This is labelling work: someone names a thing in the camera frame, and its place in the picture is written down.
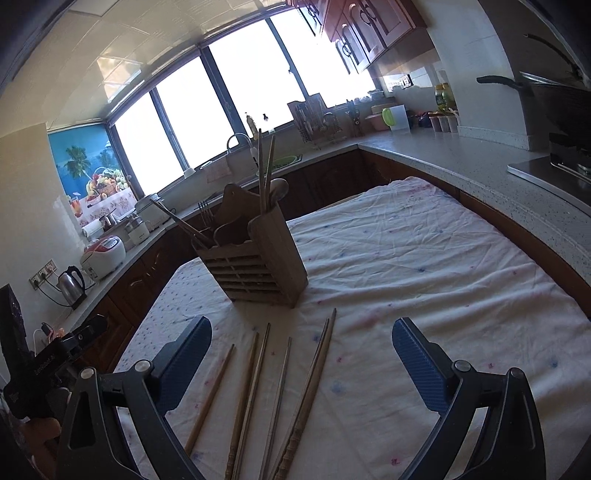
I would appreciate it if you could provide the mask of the short brown wooden chopstick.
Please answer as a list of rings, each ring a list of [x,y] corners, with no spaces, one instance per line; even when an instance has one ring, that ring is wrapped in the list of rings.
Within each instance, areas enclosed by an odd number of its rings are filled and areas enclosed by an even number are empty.
[[[202,427],[204,426],[204,422],[207,418],[209,410],[211,409],[211,405],[213,400],[221,386],[221,381],[224,377],[225,371],[228,368],[229,361],[233,352],[235,351],[235,344],[231,344],[228,353],[226,353],[222,363],[221,368],[217,372],[217,376],[214,378],[214,382],[211,385],[211,391],[208,392],[207,396],[204,399],[204,402],[201,405],[201,408],[198,412],[197,419],[195,420],[193,427],[190,431],[187,441],[185,442],[184,451],[185,453],[190,456],[191,452],[194,449],[195,444],[197,443],[198,436]]]

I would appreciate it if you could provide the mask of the grey metal chopstick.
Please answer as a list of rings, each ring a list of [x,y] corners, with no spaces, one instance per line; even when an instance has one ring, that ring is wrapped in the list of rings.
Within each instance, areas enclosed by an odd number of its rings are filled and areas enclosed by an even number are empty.
[[[270,417],[270,427],[267,431],[266,435],[266,446],[264,446],[263,450],[263,460],[262,466],[260,466],[259,470],[259,480],[266,479],[267,474],[269,474],[270,470],[270,455],[273,453],[273,445],[274,441],[276,440],[276,428],[277,423],[279,423],[280,418],[280,407],[281,403],[283,402],[283,391],[284,385],[286,385],[287,381],[287,370],[288,370],[288,363],[290,363],[290,350],[291,345],[293,344],[293,339],[290,337],[287,338],[287,348],[283,355],[283,364],[281,364],[280,369],[280,380],[279,384],[276,387],[276,397],[274,397],[273,401],[273,412],[271,413]]]

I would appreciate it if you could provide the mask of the steel electric kettle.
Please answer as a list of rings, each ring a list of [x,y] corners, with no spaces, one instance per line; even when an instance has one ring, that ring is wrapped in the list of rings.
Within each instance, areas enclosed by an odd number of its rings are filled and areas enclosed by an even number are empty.
[[[72,310],[77,309],[87,298],[82,272],[76,266],[69,266],[58,276],[57,288]]]

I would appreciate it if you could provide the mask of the floral white tablecloth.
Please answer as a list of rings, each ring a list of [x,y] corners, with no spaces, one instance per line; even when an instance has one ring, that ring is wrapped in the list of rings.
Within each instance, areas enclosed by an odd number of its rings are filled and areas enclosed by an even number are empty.
[[[491,224],[426,181],[394,181],[290,221],[308,272],[297,306],[228,299],[199,260],[172,276],[127,346],[118,370],[150,359],[194,317],[213,338],[179,406],[167,420],[190,434],[231,344],[233,352],[192,460],[221,479],[252,335],[263,340],[263,371],[240,474],[259,478],[287,338],[287,381],[270,455],[276,462],[307,383],[325,321],[329,353],[290,477],[396,479],[437,422],[392,345],[408,317],[453,359],[503,374],[522,369],[541,420],[547,475],[560,477],[590,434],[590,323],[529,256]]]

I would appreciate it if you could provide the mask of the wooden utensil holder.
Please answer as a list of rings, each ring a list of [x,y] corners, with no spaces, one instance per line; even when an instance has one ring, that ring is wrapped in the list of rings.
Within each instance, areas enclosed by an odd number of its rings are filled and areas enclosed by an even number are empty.
[[[308,274],[280,205],[260,210],[259,195],[235,184],[224,187],[214,246],[195,251],[232,301],[296,306]]]

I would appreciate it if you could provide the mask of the metal fork in holder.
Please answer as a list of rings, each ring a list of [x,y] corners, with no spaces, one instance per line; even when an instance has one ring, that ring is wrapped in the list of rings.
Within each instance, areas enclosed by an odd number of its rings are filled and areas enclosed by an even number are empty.
[[[214,231],[216,228],[216,222],[214,218],[214,214],[209,207],[209,204],[206,201],[200,201],[197,205],[199,216],[201,218],[202,223],[207,229]]]

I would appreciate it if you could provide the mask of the fruit beach window poster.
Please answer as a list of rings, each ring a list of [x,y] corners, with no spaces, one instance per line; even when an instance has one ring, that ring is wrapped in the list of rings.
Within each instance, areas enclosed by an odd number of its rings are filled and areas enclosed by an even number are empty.
[[[80,227],[108,214],[121,219],[133,210],[137,199],[103,125],[53,132],[48,140],[67,202]]]

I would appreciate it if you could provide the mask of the gas stove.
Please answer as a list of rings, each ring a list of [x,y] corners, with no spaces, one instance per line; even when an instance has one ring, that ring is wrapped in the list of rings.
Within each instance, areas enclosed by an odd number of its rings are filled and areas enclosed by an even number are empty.
[[[507,172],[537,185],[590,215],[590,147],[565,134],[549,135],[549,153],[507,166]]]

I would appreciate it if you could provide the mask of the green plastic basin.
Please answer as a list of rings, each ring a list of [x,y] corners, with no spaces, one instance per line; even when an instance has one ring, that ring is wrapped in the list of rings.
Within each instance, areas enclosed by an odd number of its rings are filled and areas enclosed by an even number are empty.
[[[273,161],[273,170],[281,169],[287,165],[296,162],[298,157],[296,155],[284,156]]]

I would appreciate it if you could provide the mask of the chrome sink faucet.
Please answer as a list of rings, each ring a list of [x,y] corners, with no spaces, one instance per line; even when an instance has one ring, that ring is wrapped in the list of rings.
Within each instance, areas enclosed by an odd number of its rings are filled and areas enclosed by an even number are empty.
[[[249,158],[252,159],[253,162],[257,162],[256,147],[253,145],[252,139],[249,135],[245,133],[235,132],[231,134],[228,140],[226,140],[225,149],[228,154],[238,151],[238,149],[245,149],[249,153]]]

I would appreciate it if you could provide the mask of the dish drying rack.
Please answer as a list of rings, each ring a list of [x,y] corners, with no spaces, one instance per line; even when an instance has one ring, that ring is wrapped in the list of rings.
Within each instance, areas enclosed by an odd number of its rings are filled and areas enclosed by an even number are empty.
[[[321,94],[311,94],[304,101],[290,102],[287,107],[304,143],[310,143],[315,149],[345,137],[337,115],[325,105]]]

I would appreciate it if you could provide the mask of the white green pitcher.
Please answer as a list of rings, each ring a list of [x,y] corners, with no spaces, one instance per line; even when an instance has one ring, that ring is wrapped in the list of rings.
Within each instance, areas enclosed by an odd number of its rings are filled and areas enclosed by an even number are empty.
[[[409,131],[410,123],[404,105],[386,107],[382,111],[384,123],[391,131]]]

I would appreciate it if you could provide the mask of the cooking oil bottle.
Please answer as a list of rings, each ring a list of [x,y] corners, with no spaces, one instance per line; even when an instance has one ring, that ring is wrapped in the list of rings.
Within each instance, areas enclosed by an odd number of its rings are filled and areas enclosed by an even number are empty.
[[[440,112],[457,111],[457,103],[448,83],[437,84],[435,87],[436,103]]]

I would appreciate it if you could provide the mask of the black wok with lid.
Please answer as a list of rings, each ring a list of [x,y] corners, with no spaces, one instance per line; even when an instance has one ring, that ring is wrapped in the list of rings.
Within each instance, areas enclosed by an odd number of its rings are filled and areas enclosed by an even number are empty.
[[[525,82],[517,82],[499,75],[477,77],[476,82],[504,85],[522,96],[535,98],[552,124],[570,137],[576,145],[589,149],[590,121],[585,122],[585,115],[590,114],[590,90],[583,85],[582,70],[564,52],[546,39],[531,33],[525,33],[524,37],[554,51],[568,65],[567,73],[573,83],[553,80],[525,71],[520,72]]]

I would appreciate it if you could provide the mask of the upper wooden cabinets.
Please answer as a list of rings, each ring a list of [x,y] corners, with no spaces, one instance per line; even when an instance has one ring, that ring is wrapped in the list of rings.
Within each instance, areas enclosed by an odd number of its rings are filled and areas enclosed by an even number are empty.
[[[427,24],[413,1],[287,1],[307,10],[318,30],[335,43],[346,69],[366,70],[390,47]]]

